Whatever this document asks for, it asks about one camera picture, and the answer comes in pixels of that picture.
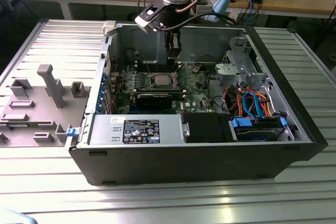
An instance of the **blue clip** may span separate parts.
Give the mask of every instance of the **blue clip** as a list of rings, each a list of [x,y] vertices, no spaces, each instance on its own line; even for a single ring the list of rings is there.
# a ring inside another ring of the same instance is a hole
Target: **blue clip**
[[[234,118],[232,120],[232,125],[234,128],[240,127],[252,127],[252,122],[250,118]]]
[[[101,105],[97,105],[97,106],[96,106],[96,112],[101,113],[102,110],[103,110],[103,109],[102,109]]]
[[[283,127],[287,126],[287,121],[285,118],[280,118],[280,122],[282,123]]]
[[[97,104],[102,104],[103,103],[103,98],[98,97]]]
[[[101,79],[103,81],[106,81],[108,78],[109,78],[109,76],[107,75],[107,73],[103,73],[102,76],[101,76]]]
[[[67,136],[78,136],[78,135],[79,135],[79,127],[67,129]]]
[[[236,128],[236,127],[239,126],[238,122],[237,122],[237,120],[235,118],[232,120],[232,126],[233,126],[233,128]]]

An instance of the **table leg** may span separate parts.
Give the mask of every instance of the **table leg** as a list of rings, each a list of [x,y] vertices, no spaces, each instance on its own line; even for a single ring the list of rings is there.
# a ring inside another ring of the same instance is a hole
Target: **table leg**
[[[59,5],[61,6],[64,19],[72,19],[72,13],[67,1],[60,1]]]
[[[14,10],[10,0],[0,0],[0,4],[8,12],[12,12]]]

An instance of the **warning label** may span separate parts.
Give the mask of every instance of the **warning label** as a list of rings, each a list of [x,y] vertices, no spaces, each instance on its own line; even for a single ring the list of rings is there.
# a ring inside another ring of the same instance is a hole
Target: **warning label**
[[[158,120],[125,120],[122,141],[124,144],[158,144]]]

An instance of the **slotted aluminum surface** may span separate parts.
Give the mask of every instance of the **slotted aluminum surface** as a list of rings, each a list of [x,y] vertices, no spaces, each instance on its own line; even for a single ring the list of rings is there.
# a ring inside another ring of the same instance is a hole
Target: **slotted aluminum surface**
[[[286,40],[298,45],[295,35]],[[321,69],[309,56],[301,57],[309,69]],[[297,59],[291,60],[297,65],[278,62],[284,68],[302,68]],[[290,82],[302,99],[319,98],[319,92],[332,99],[334,94],[327,81],[312,85],[296,78]],[[0,148],[0,204],[48,224],[335,223],[336,148],[328,131],[333,131],[336,111],[320,106],[309,111],[330,145],[275,179],[91,186],[63,147]]]
[[[99,21],[53,19],[39,23],[13,59],[13,68],[2,79],[0,112],[13,94],[9,86],[15,78],[27,78],[32,86],[45,86],[36,73],[40,64],[51,64],[52,75],[60,79],[63,86],[71,86],[73,81],[92,86],[105,42],[103,24]]]

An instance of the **metal frame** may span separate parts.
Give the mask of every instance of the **metal frame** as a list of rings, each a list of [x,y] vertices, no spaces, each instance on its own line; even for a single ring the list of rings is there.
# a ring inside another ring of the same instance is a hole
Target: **metal frame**
[[[71,8],[69,4],[96,4],[96,5],[117,5],[117,6],[137,6],[137,1],[122,1],[122,0],[30,0],[30,1],[46,1],[59,3],[64,19],[73,19]],[[246,8],[229,7],[227,12],[230,17],[236,19],[238,14],[244,13]],[[279,16],[293,16],[293,17],[307,17],[307,18],[329,18],[330,14],[319,13],[304,13],[304,12],[288,12],[283,10],[259,10],[260,14],[264,15],[279,15]]]
[[[8,75],[11,73],[12,70],[14,70],[18,64],[20,64],[22,58],[26,55],[26,53],[30,50],[32,44],[35,42],[36,38],[39,36],[40,32],[43,30],[46,23],[39,22],[34,27],[33,31],[29,34],[25,42],[22,44],[22,46],[19,48],[18,52],[15,54],[13,59],[10,61],[10,63],[7,65],[5,70],[0,76],[0,85],[3,84],[3,82],[7,79]]]

